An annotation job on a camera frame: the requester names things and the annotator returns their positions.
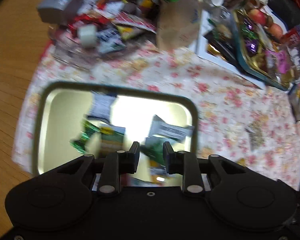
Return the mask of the yellow green snack packet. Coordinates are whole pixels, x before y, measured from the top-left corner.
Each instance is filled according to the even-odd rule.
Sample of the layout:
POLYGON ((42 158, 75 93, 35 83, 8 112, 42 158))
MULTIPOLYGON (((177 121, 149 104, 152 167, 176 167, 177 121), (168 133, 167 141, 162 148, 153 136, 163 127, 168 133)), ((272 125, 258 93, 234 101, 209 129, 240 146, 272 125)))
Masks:
POLYGON ((100 156, 123 149, 126 129, 118 126, 101 126, 100 156))

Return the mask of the grey white snack bar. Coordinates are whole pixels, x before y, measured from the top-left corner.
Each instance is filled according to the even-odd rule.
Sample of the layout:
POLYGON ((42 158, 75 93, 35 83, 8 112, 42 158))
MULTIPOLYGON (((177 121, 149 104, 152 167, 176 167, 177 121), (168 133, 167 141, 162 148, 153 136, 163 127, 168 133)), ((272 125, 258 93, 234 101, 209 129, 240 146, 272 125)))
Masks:
POLYGON ((155 115, 152 119, 149 136, 159 135, 176 142, 184 142, 186 137, 192 137, 193 130, 193 126, 180 127, 170 125, 162 120, 162 118, 155 115))

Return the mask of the white floral snack packet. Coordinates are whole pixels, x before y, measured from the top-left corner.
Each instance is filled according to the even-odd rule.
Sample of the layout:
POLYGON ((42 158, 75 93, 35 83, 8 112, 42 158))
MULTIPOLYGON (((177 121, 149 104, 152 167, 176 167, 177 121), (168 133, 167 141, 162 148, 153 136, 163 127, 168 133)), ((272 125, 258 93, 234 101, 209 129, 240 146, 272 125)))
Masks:
POLYGON ((77 139, 70 140, 70 145, 75 148, 79 153, 86 154, 86 144, 89 142, 91 137, 95 133, 100 133, 101 129, 96 125, 89 122, 87 119, 82 121, 83 130, 81 131, 81 135, 77 139))

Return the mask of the gold heart chocolate packet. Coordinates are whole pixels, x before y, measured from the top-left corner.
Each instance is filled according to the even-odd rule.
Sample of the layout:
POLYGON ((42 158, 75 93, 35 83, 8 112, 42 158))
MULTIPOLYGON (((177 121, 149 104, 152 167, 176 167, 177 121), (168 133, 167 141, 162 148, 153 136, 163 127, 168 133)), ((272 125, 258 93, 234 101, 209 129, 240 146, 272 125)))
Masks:
POLYGON ((264 145, 261 121, 253 121, 245 128, 245 130, 249 135, 250 149, 252 152, 264 145))

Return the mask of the red biscuit packet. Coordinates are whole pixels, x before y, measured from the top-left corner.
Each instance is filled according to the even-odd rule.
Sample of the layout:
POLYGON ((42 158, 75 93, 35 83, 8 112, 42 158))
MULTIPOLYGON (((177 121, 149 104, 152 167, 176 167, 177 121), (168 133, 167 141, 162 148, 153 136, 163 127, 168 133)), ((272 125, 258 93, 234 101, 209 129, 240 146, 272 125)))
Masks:
POLYGON ((182 186, 182 176, 168 174, 163 166, 140 166, 136 173, 127 176, 128 186, 139 187, 169 187, 182 186))

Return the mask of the white black snack packet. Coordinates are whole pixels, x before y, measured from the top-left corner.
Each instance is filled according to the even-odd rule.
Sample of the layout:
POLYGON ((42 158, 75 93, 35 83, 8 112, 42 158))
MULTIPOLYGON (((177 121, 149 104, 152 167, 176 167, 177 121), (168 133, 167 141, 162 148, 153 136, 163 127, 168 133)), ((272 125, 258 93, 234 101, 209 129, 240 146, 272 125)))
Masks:
POLYGON ((111 106, 115 102, 117 95, 97 92, 92 92, 92 94, 93 101, 87 114, 87 118, 103 120, 104 122, 109 123, 111 106))

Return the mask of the glass dish of snacks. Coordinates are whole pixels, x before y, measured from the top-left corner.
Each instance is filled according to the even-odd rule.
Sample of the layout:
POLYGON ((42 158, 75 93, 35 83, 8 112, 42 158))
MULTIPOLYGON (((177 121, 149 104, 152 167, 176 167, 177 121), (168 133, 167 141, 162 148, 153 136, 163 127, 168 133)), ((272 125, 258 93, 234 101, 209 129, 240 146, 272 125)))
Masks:
POLYGON ((156 0, 84 0, 77 15, 51 36, 52 56, 90 70, 97 61, 125 58, 148 41, 155 42, 160 4, 156 0), (97 26, 97 44, 83 48, 77 29, 97 26))

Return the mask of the empty gold metal tray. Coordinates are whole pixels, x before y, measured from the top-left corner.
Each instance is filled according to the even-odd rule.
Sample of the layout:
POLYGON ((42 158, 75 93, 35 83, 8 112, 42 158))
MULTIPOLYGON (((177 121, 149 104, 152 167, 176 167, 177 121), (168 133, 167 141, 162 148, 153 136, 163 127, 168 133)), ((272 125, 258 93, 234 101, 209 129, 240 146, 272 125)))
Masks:
POLYGON ((84 154, 100 159, 140 144, 139 164, 122 182, 180 186, 166 173, 162 145, 197 148, 198 111, 185 97, 132 88, 55 82, 44 89, 34 130, 32 173, 52 170, 84 154))

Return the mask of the floral tablecloth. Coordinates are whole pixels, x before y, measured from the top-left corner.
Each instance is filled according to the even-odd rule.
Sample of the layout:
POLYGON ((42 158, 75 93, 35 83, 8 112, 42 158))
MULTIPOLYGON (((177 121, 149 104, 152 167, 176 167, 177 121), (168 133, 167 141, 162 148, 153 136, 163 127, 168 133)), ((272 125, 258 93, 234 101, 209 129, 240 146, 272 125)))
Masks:
POLYGON ((24 171, 32 170, 34 123, 43 90, 54 81, 75 81, 187 97, 199 113, 201 158, 220 154, 300 189, 300 121, 295 121, 285 92, 260 89, 186 48, 158 51, 147 42, 127 59, 99 62, 91 72, 55 60, 53 48, 45 49, 19 115, 12 159, 24 171), (255 120, 262 122, 264 145, 252 152, 245 128, 255 120))

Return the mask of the white board under tray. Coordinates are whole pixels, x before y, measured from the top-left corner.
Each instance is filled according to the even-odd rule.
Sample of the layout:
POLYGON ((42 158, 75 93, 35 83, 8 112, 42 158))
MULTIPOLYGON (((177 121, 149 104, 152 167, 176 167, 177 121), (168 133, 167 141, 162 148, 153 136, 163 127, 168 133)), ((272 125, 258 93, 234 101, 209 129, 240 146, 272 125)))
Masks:
POLYGON ((212 25, 208 22, 209 18, 210 14, 203 10, 200 17, 198 37, 189 48, 193 48, 193 51, 202 59, 226 68, 250 81, 258 88, 265 90, 266 85, 263 81, 246 73, 239 65, 233 49, 229 48, 225 43, 213 39, 212 25))

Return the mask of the white roll of tape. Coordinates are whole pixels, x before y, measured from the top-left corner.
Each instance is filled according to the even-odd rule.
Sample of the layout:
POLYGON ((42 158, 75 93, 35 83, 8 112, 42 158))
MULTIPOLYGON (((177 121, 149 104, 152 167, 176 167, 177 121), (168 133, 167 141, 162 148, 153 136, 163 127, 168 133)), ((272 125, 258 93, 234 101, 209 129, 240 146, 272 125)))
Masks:
POLYGON ((93 48, 97 44, 97 26, 87 24, 77 29, 77 36, 83 48, 93 48))

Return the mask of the pink snack bag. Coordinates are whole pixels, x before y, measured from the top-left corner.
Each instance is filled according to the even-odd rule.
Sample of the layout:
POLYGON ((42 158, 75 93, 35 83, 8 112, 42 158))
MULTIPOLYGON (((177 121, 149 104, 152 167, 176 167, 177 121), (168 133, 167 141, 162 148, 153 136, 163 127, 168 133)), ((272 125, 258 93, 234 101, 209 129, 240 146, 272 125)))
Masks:
POLYGON ((285 51, 274 52, 271 50, 265 51, 266 65, 269 75, 286 74, 290 70, 288 55, 285 51))

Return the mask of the teal gold snack tray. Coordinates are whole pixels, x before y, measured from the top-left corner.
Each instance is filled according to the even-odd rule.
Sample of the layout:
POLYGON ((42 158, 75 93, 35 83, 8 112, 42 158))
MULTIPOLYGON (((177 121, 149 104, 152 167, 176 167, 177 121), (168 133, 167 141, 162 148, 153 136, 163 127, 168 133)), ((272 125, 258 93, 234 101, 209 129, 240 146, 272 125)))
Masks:
POLYGON ((254 23, 241 10, 231 12, 231 31, 239 65, 253 77, 266 84, 287 91, 294 82, 294 67, 286 46, 281 45, 266 32, 264 27, 254 23), (290 70, 286 74, 269 75, 265 51, 285 51, 290 70))

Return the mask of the brown paper bag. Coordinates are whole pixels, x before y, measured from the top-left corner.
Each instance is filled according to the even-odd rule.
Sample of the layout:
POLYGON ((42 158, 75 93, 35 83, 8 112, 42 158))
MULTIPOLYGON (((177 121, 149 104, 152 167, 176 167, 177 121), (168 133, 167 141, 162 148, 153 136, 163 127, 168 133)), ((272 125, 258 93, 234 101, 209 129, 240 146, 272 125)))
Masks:
POLYGON ((160 0, 158 48, 173 50, 189 46, 198 37, 201 13, 199 0, 160 0))

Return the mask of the red apple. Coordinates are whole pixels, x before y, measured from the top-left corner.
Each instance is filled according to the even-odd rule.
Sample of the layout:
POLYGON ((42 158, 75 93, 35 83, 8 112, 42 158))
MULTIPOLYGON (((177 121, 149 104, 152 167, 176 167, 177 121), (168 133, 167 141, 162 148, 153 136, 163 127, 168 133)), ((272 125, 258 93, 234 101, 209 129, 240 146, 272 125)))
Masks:
POLYGON ((267 15, 258 9, 251 9, 248 12, 248 16, 255 23, 259 23, 260 25, 266 25, 267 23, 267 15))

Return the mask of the grey cardboard box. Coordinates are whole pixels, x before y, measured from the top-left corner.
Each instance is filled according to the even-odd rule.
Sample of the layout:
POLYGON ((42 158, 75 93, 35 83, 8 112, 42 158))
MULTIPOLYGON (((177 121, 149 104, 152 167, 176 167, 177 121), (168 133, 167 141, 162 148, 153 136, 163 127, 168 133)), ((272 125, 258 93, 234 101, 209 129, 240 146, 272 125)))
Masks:
POLYGON ((42 0, 37 5, 37 11, 44 23, 67 25, 82 4, 83 0, 42 0))

